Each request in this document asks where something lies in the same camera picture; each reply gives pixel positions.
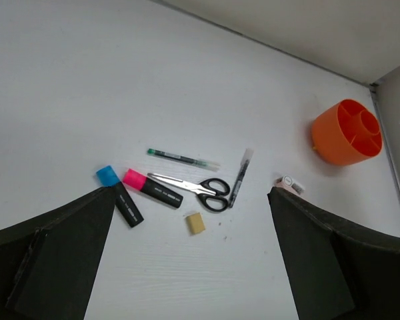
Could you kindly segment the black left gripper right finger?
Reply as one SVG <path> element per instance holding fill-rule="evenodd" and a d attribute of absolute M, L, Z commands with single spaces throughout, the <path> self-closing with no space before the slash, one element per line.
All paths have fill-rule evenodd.
<path fill-rule="evenodd" d="M 400 238 L 273 187 L 273 223 L 300 319 L 400 319 Z"/>

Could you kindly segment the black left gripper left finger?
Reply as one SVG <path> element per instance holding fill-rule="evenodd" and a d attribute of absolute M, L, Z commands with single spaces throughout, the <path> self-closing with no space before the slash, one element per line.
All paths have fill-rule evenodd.
<path fill-rule="evenodd" d="M 0 319 L 83 319 L 114 208 L 101 187 L 0 230 Z"/>

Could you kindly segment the black gel pen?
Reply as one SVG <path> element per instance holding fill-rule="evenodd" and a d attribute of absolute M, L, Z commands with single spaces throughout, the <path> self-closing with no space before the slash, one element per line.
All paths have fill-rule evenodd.
<path fill-rule="evenodd" d="M 232 208 L 234 206 L 234 202 L 237 198 L 237 195 L 239 193 L 241 184 L 244 180 L 244 176 L 246 174 L 247 168 L 251 162 L 251 158 L 253 156 L 253 150 L 248 148 L 245 150 L 244 156 L 241 160 L 241 166 L 240 166 L 240 170 L 237 174 L 233 189 L 231 191 L 231 194 L 229 196 L 229 208 Z"/>

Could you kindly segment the green gel pen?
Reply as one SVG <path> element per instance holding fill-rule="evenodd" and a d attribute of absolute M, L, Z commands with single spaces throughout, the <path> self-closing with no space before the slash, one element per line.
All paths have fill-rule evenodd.
<path fill-rule="evenodd" d="M 221 165 L 218 163 L 214 163 L 212 161 L 207 161 L 204 159 L 194 159 L 192 157 L 187 157 L 184 155 L 177 155 L 174 153 L 169 153 L 166 151 L 160 151 L 156 149 L 148 149 L 147 154 L 154 157 L 159 157 L 162 159 L 167 159 L 170 161 L 176 161 L 178 163 L 183 163 L 186 165 L 190 165 L 193 167 L 198 167 L 210 171 L 218 171 L 221 168 Z"/>

